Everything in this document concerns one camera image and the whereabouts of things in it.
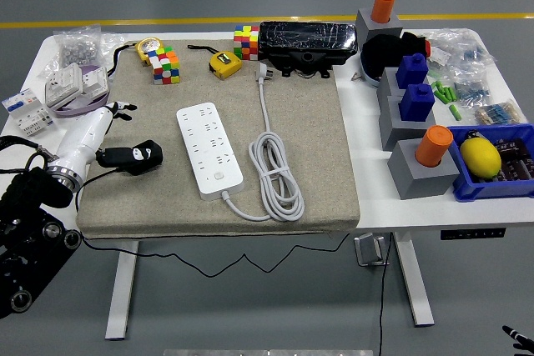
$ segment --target black case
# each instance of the black case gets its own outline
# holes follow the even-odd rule
[[[327,70],[345,64],[357,50],[352,24],[267,21],[259,25],[259,59],[269,59],[284,77],[296,70],[329,78]]]

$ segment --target metal bracket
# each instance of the metal bracket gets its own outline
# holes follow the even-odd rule
[[[354,246],[356,260],[360,267],[385,265],[387,246],[383,236],[366,233],[354,238]]]

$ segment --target blue bin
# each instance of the blue bin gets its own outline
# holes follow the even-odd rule
[[[466,134],[475,129],[492,143],[496,143],[499,139],[521,138],[530,154],[534,156],[534,125],[455,126],[449,127],[449,129],[454,136],[454,141],[449,147],[449,151],[460,170],[460,175],[453,183],[453,193],[458,202],[472,202],[477,199],[488,198],[534,198],[534,179],[528,181],[473,183],[460,154],[460,146],[463,144]]]

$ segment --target table leg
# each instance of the table leg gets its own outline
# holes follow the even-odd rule
[[[120,248],[137,253],[139,241],[121,243]],[[113,296],[109,307],[108,328],[106,339],[121,340],[126,336],[130,296],[134,285],[135,261],[137,256],[121,252],[118,256],[117,273]]]
[[[406,290],[410,298],[414,323],[416,327],[434,325],[434,317],[426,296],[425,284],[419,270],[419,263],[417,263],[416,251],[414,250],[414,244],[411,242],[410,232],[395,233],[395,244],[406,283]]]

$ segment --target orange cylinder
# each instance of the orange cylinder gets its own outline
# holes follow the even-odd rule
[[[425,132],[425,136],[416,150],[416,160],[425,167],[437,166],[454,137],[449,128],[433,125]]]
[[[389,22],[393,11],[393,3],[395,3],[395,0],[375,0],[370,19],[375,23]]]

